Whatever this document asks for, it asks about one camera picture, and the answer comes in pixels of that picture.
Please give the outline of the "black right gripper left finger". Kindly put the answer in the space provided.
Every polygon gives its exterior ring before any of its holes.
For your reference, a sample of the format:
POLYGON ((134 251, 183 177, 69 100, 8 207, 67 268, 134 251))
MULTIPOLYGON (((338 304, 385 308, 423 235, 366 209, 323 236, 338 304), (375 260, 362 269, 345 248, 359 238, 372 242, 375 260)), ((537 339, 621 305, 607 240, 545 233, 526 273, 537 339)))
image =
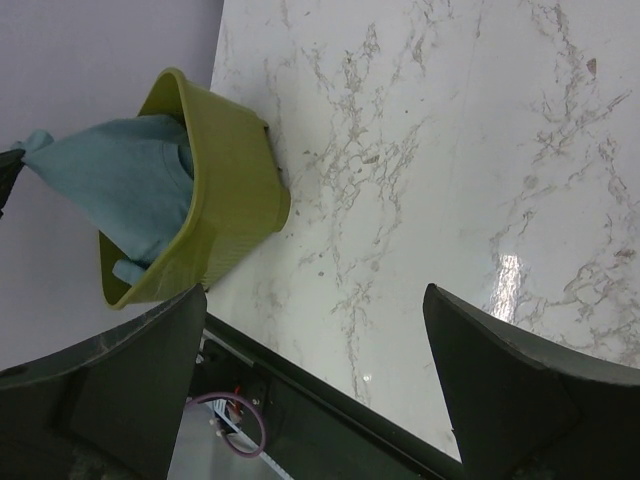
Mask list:
POLYGON ((202 287, 1 373, 4 479, 164 479, 206 317, 202 287))

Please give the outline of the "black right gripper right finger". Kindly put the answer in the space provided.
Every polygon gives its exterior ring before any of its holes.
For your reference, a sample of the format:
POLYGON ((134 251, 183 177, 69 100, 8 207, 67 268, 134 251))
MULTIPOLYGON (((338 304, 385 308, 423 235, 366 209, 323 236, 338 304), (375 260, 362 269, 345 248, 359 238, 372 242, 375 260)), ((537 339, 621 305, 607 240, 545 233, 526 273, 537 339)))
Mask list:
POLYGON ((520 329, 435 284, 423 312, 468 478, 638 478, 638 369, 520 329))

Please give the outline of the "blue-grey t-shirt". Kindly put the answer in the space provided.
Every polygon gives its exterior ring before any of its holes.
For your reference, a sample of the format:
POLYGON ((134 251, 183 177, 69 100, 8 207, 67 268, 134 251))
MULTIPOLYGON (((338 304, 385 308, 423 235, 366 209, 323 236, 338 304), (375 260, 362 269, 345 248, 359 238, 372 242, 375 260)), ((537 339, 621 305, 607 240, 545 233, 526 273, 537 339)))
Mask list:
POLYGON ((47 186, 79 207, 125 255, 113 274, 135 284, 188 215, 194 168, 186 127, 170 115, 112 120, 56 140, 15 143, 47 186))

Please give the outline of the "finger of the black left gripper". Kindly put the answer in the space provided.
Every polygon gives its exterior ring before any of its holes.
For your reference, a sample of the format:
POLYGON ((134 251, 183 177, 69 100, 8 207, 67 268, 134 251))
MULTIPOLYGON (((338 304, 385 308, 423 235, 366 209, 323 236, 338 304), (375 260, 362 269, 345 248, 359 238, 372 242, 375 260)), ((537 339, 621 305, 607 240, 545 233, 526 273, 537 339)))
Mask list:
POLYGON ((13 149, 0 154, 0 217, 16 180, 24 167, 24 150, 13 149))

